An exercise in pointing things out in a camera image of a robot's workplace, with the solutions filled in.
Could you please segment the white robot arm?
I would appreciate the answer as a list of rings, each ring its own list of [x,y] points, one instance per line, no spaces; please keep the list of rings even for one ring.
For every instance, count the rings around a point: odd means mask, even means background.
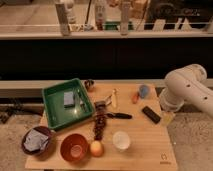
[[[199,64],[170,71],[164,79],[165,88],[159,95],[161,108],[166,112],[177,112],[185,102],[190,102],[213,118],[213,90],[203,84],[206,79],[207,72]]]

